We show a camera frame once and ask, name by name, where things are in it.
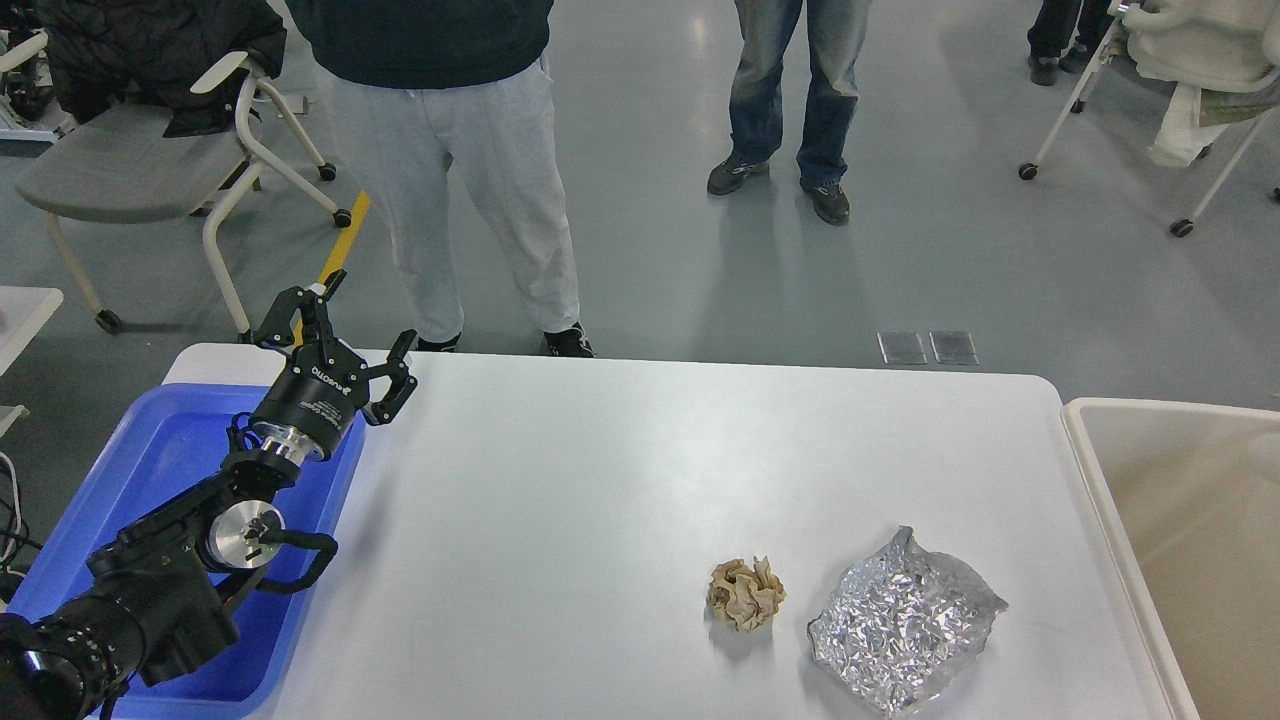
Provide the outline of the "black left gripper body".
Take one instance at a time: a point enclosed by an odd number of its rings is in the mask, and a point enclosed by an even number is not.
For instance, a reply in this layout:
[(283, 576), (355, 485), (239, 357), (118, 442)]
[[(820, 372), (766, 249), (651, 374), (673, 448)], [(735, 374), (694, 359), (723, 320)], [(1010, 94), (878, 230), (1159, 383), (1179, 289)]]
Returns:
[(346, 345), (326, 359), (315, 347), (294, 351), (251, 414), (250, 428), (264, 441), (294, 447), (310, 442), (308, 457), (329, 460), (369, 402), (369, 379), (361, 374), (367, 366)]

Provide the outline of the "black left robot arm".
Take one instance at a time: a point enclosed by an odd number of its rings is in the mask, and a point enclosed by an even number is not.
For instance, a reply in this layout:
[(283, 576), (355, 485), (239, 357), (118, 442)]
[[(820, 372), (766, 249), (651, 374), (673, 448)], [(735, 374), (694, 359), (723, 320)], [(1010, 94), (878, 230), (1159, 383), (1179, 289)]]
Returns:
[(87, 557), (91, 587), (28, 621), (3, 615), (5, 719), (110, 717), (131, 678), (156, 685), (191, 674), (241, 637), (233, 616), (256, 591), (310, 588), (338, 551), (328, 534), (285, 525), (274, 498), (308, 460), (326, 461), (355, 418), (394, 420), (417, 379), (403, 331), (370, 365), (338, 338), (328, 306), (346, 272), (283, 290), (252, 341), (301, 341), (252, 413), (234, 415), (219, 469), (127, 527)]

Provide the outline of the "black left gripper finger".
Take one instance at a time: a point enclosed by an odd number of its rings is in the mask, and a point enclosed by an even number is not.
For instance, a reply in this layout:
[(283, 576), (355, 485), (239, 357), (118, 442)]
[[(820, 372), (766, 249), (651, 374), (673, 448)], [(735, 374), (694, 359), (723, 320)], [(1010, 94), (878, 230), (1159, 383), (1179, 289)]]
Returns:
[(344, 269), (337, 269), (323, 283), (283, 290), (260, 327), (251, 332), (251, 343), (282, 354), (288, 347), (292, 357), (339, 357), (348, 354), (328, 314), (328, 306), (346, 277)]
[(406, 359), (406, 355), (415, 346), (416, 340), (416, 331), (406, 329), (399, 333), (383, 364), (360, 368), (360, 379), (366, 386), (371, 380), (383, 377), (390, 380), (389, 389), (380, 400), (370, 401), (361, 407), (361, 413), (369, 425), (379, 427), (393, 421), (410, 396), (416, 391), (419, 382), (411, 375), (408, 360)]

